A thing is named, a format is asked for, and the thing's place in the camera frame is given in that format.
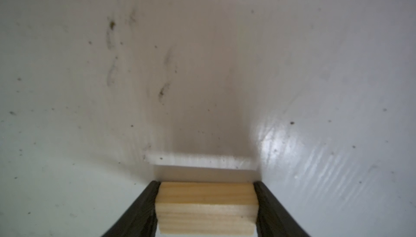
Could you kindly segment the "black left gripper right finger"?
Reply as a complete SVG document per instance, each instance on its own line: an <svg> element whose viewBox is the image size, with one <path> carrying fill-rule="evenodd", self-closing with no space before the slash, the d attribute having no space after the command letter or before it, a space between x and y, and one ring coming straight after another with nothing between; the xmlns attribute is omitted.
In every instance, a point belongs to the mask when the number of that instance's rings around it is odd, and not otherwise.
<svg viewBox="0 0 416 237"><path fill-rule="evenodd" d="M310 237L262 181L253 184L259 209L256 230L259 237Z"/></svg>

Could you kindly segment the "natural wood block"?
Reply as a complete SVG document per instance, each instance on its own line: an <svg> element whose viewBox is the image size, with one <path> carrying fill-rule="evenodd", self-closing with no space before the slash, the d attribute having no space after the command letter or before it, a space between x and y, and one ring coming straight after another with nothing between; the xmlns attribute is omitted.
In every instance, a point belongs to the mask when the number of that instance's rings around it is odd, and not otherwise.
<svg viewBox="0 0 416 237"><path fill-rule="evenodd" d="M161 234L249 237L259 203L252 183L163 182L155 208Z"/></svg>

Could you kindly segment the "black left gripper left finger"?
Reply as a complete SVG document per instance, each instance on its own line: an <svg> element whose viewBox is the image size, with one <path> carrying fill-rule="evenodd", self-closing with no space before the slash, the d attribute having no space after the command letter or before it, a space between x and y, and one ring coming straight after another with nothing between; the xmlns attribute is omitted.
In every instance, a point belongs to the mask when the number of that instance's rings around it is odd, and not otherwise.
<svg viewBox="0 0 416 237"><path fill-rule="evenodd" d="M103 237L155 237L158 219L156 197L161 182L151 181Z"/></svg>

